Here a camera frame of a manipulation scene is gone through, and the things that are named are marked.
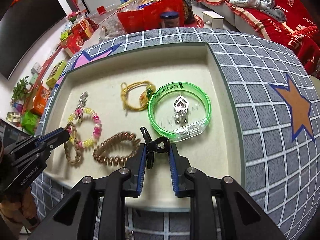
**silver hair clip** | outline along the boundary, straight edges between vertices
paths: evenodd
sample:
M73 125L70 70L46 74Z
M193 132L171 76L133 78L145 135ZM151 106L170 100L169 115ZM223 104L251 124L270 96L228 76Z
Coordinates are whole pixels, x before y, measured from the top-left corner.
M87 91L81 94L76 110L85 107L85 103L87 102L87 97L88 97ZM82 122L82 116L83 116L83 113L81 113L80 115L77 115L76 120L79 119L79 122Z
M189 102L182 95L178 96L174 103L174 120L176 124L188 122L188 107Z

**green plastic bag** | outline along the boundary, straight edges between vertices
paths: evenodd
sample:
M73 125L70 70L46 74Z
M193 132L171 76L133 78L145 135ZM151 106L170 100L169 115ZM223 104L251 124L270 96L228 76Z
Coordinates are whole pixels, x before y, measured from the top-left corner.
M34 135L38 127L40 117L27 110L21 117L21 126Z

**jar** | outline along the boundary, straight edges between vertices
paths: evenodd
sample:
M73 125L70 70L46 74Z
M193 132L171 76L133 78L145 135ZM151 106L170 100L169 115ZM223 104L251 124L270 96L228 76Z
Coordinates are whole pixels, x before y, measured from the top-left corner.
M175 11L160 14L161 28L179 27L179 13Z

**round red mat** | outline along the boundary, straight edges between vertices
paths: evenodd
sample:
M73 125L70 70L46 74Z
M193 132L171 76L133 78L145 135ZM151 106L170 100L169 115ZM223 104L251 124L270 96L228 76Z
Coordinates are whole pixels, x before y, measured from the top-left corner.
M198 16L198 15L195 15L195 21L190 23L190 24L185 24L184 26L185 27L196 27L196 28L203 28L203 20Z

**gray tablecloth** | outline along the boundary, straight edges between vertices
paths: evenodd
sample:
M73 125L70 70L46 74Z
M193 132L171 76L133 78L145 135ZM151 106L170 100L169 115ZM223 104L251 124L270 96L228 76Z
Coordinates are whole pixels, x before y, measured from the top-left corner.
M214 52L228 82L242 129L245 189L288 239L297 239L319 204L320 101L291 50L243 33L171 28L121 36L84 51L96 57L120 43L112 55L179 42L206 42ZM74 68L80 53L71 58L62 75ZM313 136L309 135L310 130L301 129L293 141L291 106L275 89L287 88L288 78L311 103ZM37 134L44 133L56 92L53 89ZM68 190L42 174L33 183L32 192L39 216L43 218ZM136 240L188 238L188 213L136 212L129 208L127 215L127 226L135 232Z

